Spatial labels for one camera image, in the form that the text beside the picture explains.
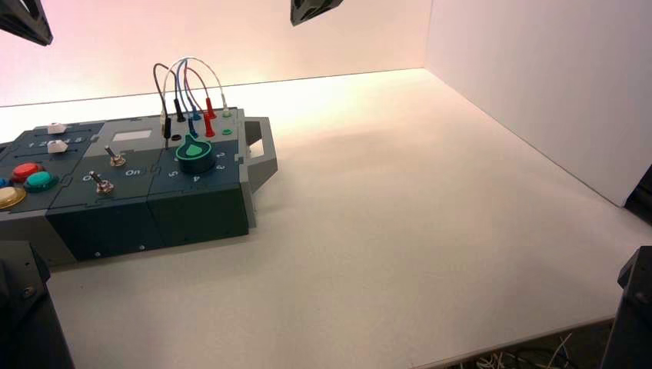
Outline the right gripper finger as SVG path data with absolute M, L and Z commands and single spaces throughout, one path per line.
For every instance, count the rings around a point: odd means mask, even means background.
M 290 0 L 290 20 L 293 26 L 300 25 L 319 15 L 337 8 L 343 0 Z

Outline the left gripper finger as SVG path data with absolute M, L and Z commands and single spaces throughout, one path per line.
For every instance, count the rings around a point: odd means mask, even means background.
M 1 0 L 1 30 L 41 46 L 48 46 L 53 41 L 39 0 Z

